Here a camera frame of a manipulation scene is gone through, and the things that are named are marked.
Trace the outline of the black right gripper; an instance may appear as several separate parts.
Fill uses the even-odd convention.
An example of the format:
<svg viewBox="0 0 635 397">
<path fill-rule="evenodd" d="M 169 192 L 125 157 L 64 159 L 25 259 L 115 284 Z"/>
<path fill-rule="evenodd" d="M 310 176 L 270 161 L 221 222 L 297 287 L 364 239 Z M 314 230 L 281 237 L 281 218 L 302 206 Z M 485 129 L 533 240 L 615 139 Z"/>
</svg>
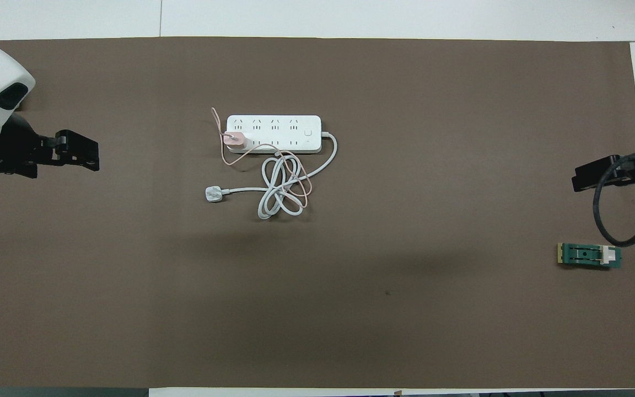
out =
<svg viewBox="0 0 635 397">
<path fill-rule="evenodd" d="M 635 152 L 617 158 L 604 171 L 598 181 L 598 161 L 592 161 L 574 169 L 572 189 L 574 192 L 593 189 L 602 186 L 627 186 L 635 184 Z"/>
</svg>

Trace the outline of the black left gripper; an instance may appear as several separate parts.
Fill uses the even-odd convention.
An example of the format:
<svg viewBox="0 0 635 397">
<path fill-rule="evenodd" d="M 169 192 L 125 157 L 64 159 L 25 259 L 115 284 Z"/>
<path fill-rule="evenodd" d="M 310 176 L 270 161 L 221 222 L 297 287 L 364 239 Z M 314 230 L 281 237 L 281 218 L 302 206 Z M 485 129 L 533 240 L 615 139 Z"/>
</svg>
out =
<svg viewBox="0 0 635 397">
<path fill-rule="evenodd" d="M 38 176 L 38 165 L 77 165 L 99 171 L 99 144 L 69 129 L 54 137 L 37 134 L 19 115 L 11 115 L 0 132 L 0 168 L 29 179 Z"/>
</svg>

